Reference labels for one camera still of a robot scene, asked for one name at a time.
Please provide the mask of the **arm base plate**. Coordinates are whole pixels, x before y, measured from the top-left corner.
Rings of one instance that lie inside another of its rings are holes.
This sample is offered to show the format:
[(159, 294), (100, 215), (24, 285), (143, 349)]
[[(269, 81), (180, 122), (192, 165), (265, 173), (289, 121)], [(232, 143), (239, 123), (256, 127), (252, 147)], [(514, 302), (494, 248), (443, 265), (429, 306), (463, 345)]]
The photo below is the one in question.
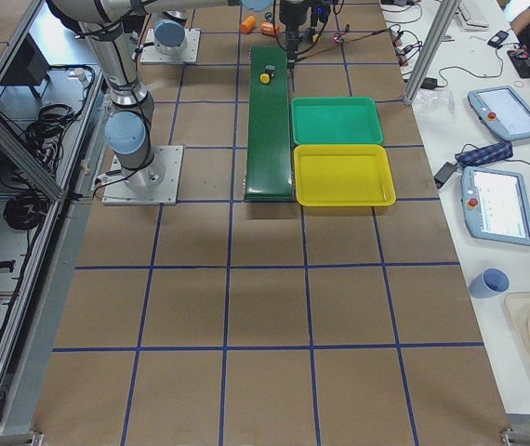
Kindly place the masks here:
[(174, 205), (178, 198), (179, 176), (183, 159), (182, 146), (152, 146), (152, 163), (129, 177), (113, 156), (111, 169), (117, 170), (104, 184), (104, 205)]
[(139, 61), (141, 64), (151, 65), (193, 65), (198, 58), (200, 36), (200, 29), (185, 29), (183, 37), (167, 41), (165, 37), (156, 37), (154, 29), (150, 29)]

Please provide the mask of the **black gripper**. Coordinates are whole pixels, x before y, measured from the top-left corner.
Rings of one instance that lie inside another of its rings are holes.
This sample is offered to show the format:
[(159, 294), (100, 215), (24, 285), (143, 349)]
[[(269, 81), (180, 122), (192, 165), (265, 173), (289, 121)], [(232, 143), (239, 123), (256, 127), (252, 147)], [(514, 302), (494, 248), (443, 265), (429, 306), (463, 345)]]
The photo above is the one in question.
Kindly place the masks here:
[(308, 0), (280, 0), (279, 18), (285, 26), (286, 69), (293, 71), (298, 59), (299, 27), (307, 20)]

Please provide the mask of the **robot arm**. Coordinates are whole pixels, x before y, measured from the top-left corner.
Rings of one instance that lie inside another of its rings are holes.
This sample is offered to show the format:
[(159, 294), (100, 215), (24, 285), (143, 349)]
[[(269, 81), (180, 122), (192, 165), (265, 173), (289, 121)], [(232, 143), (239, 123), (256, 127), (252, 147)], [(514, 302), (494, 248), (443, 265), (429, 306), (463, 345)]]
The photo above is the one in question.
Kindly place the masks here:
[(56, 1), (57, 9), (71, 20), (111, 29), (129, 15), (148, 16), (152, 13), (184, 11), (210, 7), (236, 7), (255, 12), (278, 7), (278, 19), (285, 26), (287, 69), (293, 71), (298, 61), (299, 29), (307, 21), (307, 12), (315, 9), (313, 1)]
[(183, 147), (152, 143), (152, 94), (141, 82), (123, 27), (104, 32), (81, 24), (109, 87), (103, 132), (113, 152), (113, 171), (99, 176), (95, 193), (107, 205), (174, 204), (178, 198)]

